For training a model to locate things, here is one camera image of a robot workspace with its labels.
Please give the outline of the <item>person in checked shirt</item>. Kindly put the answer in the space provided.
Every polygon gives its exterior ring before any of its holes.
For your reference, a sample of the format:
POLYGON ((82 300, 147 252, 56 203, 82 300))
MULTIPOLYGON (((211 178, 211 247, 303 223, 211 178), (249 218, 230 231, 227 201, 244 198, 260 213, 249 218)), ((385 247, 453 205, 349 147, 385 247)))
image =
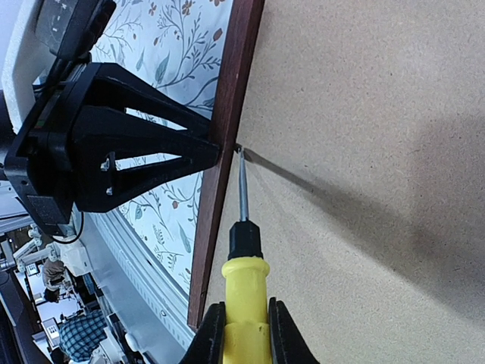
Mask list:
POLYGON ((60 349, 74 362, 85 362, 107 338, 107 322, 101 310, 66 321, 59 331, 60 349))

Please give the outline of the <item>red-brown wooden picture frame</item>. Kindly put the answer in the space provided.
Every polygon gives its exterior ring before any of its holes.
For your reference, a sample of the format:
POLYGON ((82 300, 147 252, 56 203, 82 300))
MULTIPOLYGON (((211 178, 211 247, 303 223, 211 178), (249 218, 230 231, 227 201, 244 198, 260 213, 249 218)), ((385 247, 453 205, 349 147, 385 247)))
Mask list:
POLYGON ((484 3, 268 1, 239 143, 322 363, 484 361, 484 3))

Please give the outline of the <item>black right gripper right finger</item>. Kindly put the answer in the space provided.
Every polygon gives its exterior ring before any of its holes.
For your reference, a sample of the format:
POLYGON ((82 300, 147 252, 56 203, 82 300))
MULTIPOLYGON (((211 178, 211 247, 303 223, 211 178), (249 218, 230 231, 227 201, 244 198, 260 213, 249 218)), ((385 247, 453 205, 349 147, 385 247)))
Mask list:
POLYGON ((268 305, 271 354, 276 364, 318 364, 285 303, 271 297, 268 305))

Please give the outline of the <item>yellow handled screwdriver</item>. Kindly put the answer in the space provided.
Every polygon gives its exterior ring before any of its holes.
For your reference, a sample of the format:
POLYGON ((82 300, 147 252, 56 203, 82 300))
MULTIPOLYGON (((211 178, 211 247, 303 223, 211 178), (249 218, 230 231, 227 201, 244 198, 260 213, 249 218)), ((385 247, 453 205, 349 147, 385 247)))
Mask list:
POLYGON ((230 229, 226 280, 224 363, 271 363, 267 276, 258 225, 249 218, 249 194, 244 149, 239 156, 239 220, 230 229))

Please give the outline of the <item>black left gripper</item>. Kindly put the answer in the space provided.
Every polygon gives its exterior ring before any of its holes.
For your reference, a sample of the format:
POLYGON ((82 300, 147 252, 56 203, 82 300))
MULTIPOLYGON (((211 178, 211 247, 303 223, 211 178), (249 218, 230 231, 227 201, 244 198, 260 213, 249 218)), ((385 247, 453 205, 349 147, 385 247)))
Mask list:
POLYGON ((71 209, 109 212, 217 164, 220 147, 102 107, 102 64, 38 93, 5 157, 5 174, 41 230, 61 235, 71 209))

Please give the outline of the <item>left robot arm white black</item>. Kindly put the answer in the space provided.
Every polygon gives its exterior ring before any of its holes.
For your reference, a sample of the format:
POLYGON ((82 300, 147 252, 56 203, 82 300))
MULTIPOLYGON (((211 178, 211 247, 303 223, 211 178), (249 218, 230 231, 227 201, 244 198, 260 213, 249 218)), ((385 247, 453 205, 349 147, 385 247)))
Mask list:
POLYGON ((113 1, 25 1, 2 73, 1 176, 68 244, 73 210, 104 213, 217 164, 207 118, 91 49, 113 1))

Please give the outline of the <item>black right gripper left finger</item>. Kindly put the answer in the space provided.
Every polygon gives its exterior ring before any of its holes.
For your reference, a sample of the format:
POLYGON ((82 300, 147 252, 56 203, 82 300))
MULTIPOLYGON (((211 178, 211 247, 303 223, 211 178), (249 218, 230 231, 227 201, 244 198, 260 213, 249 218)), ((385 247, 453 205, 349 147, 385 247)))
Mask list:
POLYGON ((222 363, 225 324, 225 303, 211 304, 180 364, 222 363))

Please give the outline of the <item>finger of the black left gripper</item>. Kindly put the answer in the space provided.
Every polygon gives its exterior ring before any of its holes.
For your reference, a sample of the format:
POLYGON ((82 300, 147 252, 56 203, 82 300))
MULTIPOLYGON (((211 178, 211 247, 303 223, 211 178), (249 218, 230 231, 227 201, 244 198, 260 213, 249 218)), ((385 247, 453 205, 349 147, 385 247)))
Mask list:
POLYGON ((141 111, 184 127, 195 137, 208 136, 211 123, 208 118, 166 96, 119 64, 90 63, 81 76, 92 78, 86 94, 90 105, 141 111))

